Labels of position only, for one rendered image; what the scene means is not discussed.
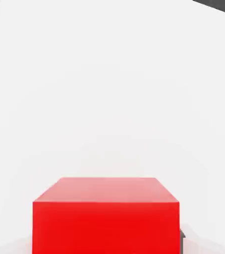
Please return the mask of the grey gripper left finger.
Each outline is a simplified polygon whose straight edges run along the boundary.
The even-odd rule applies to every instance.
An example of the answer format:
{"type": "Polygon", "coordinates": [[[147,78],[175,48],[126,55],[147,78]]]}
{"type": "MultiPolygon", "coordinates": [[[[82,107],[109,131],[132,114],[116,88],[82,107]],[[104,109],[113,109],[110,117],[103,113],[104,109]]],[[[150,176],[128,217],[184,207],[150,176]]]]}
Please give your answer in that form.
{"type": "Polygon", "coordinates": [[[32,238],[19,239],[12,243],[9,254],[32,254],[32,238]]]}

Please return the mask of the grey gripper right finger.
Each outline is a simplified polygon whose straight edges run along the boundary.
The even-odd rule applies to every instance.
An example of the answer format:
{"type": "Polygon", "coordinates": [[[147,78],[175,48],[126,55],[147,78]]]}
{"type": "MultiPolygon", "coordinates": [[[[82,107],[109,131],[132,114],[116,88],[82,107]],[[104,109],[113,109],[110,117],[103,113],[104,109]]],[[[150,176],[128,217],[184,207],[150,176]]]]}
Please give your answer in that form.
{"type": "Polygon", "coordinates": [[[180,254],[225,254],[225,246],[200,237],[189,224],[181,224],[180,254]]]}

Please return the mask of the small red cube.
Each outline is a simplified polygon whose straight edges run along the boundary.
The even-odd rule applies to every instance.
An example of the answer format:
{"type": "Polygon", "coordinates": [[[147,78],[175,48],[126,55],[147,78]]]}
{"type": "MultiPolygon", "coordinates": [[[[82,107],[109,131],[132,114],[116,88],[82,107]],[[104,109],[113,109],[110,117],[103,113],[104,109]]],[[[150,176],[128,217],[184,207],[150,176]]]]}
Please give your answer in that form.
{"type": "Polygon", "coordinates": [[[155,178],[61,178],[33,202],[32,254],[180,254],[179,211],[155,178]]]}

